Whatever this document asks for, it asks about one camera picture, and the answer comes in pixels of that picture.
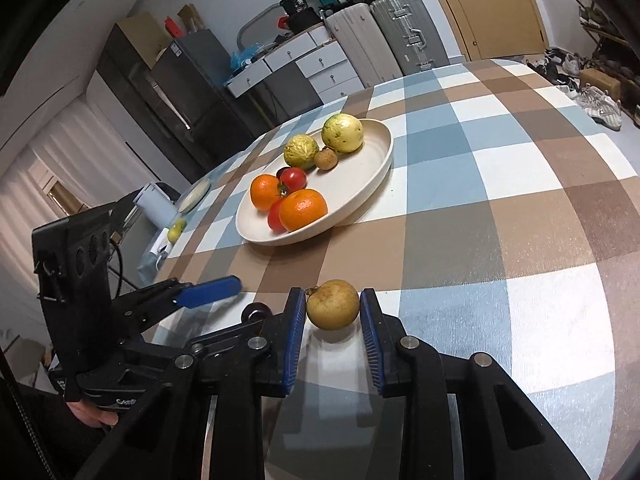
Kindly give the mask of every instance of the small brown fruit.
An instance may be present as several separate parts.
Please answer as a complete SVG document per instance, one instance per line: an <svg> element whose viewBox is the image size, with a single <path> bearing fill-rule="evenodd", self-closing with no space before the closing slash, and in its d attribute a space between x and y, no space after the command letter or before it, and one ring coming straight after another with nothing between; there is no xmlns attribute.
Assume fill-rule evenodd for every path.
<svg viewBox="0 0 640 480"><path fill-rule="evenodd" d="M314 164L318 167L318 170L332 170L335 168L335 165L338 164L338 155L334 150L325 146L322 150L316 153L316 156L314 157Z"/></svg>
<svg viewBox="0 0 640 480"><path fill-rule="evenodd" d="M358 317L360 300L353 285L344 280L329 280L309 290L306 314L311 323L323 330L339 330Z"/></svg>

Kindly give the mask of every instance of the silver suitcase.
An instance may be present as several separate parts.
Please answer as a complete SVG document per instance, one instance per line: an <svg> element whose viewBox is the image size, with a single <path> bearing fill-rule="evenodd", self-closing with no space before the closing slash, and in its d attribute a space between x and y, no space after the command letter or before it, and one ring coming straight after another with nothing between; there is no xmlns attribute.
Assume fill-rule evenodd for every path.
<svg viewBox="0 0 640 480"><path fill-rule="evenodd" d="M422 0L377 0L371 12L404 75L449 64L440 35Z"/></svg>
<svg viewBox="0 0 640 480"><path fill-rule="evenodd" d="M326 18L366 88L402 77L398 62L367 4L356 4Z"/></svg>

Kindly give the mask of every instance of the plaid tablecloth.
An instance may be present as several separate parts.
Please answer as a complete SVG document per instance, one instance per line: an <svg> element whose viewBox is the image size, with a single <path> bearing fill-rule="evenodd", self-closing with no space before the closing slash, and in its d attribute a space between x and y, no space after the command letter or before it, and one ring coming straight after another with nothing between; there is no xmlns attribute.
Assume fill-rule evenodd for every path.
<svg viewBox="0 0 640 480"><path fill-rule="evenodd" d="M295 134L343 111L395 137L390 173L341 225L292 246L244 243L235 214ZM242 279L233 300L181 310L154 341L239 322L289 288L341 278L441 352L493 355L593 479L640 436L640 178L587 115L527 66L483 60L366 89L270 131L211 173L158 279ZM373 395L360 325L307 321L299 381L282 403L268 478L390 479L402 401Z"/></svg>

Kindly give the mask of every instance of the window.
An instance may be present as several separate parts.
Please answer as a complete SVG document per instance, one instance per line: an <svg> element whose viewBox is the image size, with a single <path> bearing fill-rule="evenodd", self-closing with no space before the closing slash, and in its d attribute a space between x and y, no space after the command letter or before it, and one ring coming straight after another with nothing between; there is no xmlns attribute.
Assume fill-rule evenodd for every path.
<svg viewBox="0 0 640 480"><path fill-rule="evenodd" d="M89 209L59 181L56 181L53 186L51 186L47 196L52 199L67 216L75 215L76 213Z"/></svg>

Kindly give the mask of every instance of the tangerine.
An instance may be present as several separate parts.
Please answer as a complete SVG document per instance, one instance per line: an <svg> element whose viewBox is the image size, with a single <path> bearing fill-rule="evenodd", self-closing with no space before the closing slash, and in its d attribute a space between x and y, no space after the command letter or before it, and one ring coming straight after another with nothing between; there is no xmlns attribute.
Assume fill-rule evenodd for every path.
<svg viewBox="0 0 640 480"><path fill-rule="evenodd" d="M254 178L249 189L251 202L258 211L268 211L269 208L282 198L278 184L280 181L273 175L258 175Z"/></svg>
<svg viewBox="0 0 640 480"><path fill-rule="evenodd" d="M324 197L314 189L300 189L280 205L280 222L287 231L295 231L315 222L327 213Z"/></svg>

